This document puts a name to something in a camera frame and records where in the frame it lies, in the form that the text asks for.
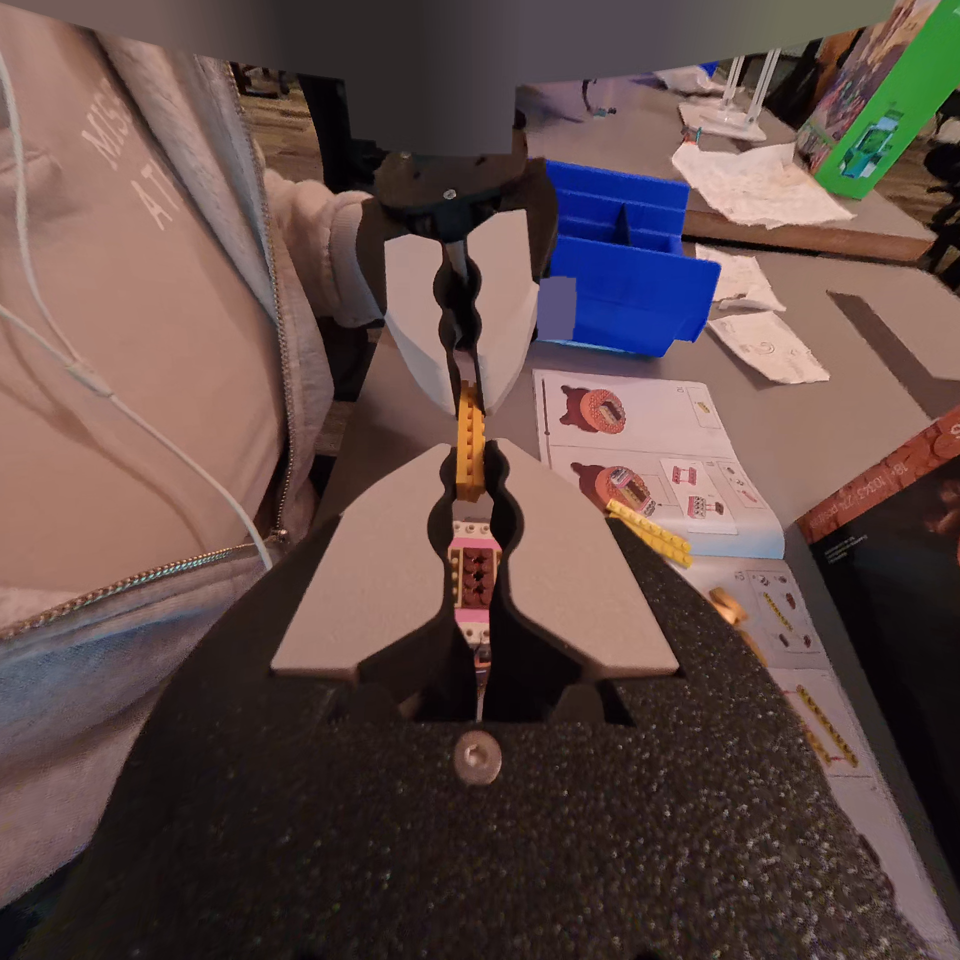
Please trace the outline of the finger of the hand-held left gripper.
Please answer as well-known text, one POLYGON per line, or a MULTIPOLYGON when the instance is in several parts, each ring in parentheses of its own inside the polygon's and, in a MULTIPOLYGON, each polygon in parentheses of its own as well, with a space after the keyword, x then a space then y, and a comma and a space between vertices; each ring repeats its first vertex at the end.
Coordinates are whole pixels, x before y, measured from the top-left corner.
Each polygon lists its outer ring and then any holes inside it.
POLYGON ((467 241, 404 234, 385 245, 386 323, 427 398, 456 418, 462 387, 474 383, 481 274, 467 241))
POLYGON ((495 213, 464 241, 469 274, 466 341, 486 415, 495 414, 519 378, 537 318, 527 211, 495 213))

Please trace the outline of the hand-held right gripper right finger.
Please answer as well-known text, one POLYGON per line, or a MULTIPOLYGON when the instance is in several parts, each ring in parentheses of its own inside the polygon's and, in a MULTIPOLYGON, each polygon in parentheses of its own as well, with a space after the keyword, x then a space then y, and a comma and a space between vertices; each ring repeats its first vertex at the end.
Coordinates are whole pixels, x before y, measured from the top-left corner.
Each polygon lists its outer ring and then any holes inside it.
POLYGON ((501 547, 495 600, 587 680, 679 670, 601 510, 509 439, 487 444, 490 530, 501 547))

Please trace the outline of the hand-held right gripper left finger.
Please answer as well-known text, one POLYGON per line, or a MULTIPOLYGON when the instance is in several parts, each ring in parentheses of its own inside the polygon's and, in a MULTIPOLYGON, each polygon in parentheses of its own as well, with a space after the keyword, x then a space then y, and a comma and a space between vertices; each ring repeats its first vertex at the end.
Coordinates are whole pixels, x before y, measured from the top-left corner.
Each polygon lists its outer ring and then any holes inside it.
POLYGON ((456 632, 447 559, 454 460, 448 444, 436 444, 342 512, 274 673, 350 684, 429 684, 443 673, 456 632))

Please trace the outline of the yellow long brick plate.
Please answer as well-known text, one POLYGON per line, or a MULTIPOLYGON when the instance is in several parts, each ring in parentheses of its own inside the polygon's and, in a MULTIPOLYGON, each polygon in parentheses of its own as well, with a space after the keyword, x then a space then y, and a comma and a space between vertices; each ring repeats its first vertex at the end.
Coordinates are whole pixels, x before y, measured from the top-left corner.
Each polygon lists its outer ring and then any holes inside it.
POLYGON ((630 529, 646 546, 667 561, 688 570, 692 565, 691 544, 682 536, 674 534, 643 514, 632 510, 618 500, 606 503, 606 512, 630 529))
POLYGON ((455 462, 457 499, 476 503, 486 493, 484 450, 485 415, 473 383, 462 383, 458 406, 455 462))

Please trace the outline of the brick flowerpot model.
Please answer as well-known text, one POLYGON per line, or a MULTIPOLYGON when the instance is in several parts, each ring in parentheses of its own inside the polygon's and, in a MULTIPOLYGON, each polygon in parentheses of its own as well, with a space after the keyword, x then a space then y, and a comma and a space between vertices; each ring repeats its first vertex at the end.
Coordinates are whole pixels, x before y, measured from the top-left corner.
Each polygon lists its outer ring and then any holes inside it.
POLYGON ((473 518, 453 520, 447 558, 454 618, 473 652, 489 647, 490 607, 501 554, 489 522, 473 518))

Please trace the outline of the blue plastic bin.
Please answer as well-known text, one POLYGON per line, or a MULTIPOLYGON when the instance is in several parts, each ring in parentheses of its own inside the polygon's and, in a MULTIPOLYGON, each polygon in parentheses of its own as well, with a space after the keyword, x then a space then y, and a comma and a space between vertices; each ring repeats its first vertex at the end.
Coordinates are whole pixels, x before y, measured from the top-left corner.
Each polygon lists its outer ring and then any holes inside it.
POLYGON ((546 167, 558 239, 539 287, 538 339, 654 358, 676 341, 694 342, 710 317, 720 267, 609 242, 621 203, 687 210, 690 187, 555 160, 546 167))

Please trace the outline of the tan curved slope brick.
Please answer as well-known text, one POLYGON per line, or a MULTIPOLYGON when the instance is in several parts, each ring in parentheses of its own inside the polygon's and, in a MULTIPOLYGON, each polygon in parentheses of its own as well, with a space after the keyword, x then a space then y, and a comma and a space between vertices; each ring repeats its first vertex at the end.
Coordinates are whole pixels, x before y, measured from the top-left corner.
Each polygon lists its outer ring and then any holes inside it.
POLYGON ((711 589, 707 596, 711 605, 726 623, 735 630, 743 628, 749 619, 749 613, 732 594, 725 588, 717 586, 711 589))

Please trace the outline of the black bin divider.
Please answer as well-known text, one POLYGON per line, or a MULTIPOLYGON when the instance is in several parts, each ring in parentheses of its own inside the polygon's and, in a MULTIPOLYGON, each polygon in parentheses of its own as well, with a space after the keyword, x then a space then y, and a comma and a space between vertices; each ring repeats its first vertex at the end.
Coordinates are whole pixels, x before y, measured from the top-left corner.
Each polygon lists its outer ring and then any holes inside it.
POLYGON ((640 201, 623 201, 614 215, 608 240, 651 253, 683 257, 682 234, 687 210, 640 201))

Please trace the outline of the brick set instruction booklet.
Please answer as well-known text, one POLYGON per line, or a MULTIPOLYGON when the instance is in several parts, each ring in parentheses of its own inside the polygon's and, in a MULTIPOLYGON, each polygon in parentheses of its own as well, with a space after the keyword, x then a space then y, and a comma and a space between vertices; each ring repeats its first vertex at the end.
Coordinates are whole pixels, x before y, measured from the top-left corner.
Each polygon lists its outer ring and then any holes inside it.
POLYGON ((853 706, 787 565, 785 534, 736 457, 706 385, 532 374, 541 460, 601 507, 617 500, 686 539, 689 569, 668 564, 711 603, 720 587, 747 611, 740 636, 766 667, 839 806, 892 882, 896 904, 941 958, 954 932, 853 706))

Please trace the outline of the white paper sheet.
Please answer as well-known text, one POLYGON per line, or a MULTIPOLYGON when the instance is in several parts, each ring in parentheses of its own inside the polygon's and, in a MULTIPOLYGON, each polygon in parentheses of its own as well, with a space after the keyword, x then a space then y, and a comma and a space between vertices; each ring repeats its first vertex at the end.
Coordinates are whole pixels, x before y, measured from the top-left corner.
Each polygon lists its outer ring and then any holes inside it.
POLYGON ((751 256, 729 254, 719 248, 696 245, 698 260, 720 267, 713 303, 718 307, 750 306, 757 309, 783 309, 758 260, 751 256))
POLYGON ((709 320, 707 328, 733 356, 784 386, 828 382, 830 373, 782 318, 751 311, 709 320))
POLYGON ((727 220, 768 230, 852 221, 842 206, 794 161, 792 143, 741 153, 684 142, 671 162, 688 185, 727 220))

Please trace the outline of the clear acrylic stand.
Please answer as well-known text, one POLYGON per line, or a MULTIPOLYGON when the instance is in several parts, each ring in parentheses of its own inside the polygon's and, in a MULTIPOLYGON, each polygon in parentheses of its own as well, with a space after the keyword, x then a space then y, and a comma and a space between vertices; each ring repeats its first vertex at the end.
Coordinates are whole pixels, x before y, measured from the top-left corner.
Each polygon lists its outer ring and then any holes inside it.
POLYGON ((761 115, 766 95, 771 87, 782 49, 774 48, 765 54, 746 54, 735 57, 729 65, 723 93, 709 100, 690 98, 678 105, 678 116, 685 131, 698 142, 704 136, 727 138, 758 146, 768 139, 761 126, 761 115), (747 93, 740 91, 745 69, 758 57, 762 65, 755 85, 747 93))

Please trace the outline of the black orchid print set box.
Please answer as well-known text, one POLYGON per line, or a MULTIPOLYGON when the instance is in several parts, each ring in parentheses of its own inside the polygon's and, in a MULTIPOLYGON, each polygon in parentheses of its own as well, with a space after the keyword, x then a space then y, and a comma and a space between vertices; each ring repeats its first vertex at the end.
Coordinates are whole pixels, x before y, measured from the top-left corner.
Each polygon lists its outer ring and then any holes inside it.
POLYGON ((959 408, 797 525, 957 883, 959 408))

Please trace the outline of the green carton box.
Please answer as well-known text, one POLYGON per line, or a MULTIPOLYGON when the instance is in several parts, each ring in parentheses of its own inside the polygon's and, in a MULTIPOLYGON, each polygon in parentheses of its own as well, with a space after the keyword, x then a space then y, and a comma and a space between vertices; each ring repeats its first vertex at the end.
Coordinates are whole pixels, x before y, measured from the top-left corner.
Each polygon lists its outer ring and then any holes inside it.
POLYGON ((958 84, 959 3, 896 2, 853 46, 796 154, 827 192, 863 199, 958 84))

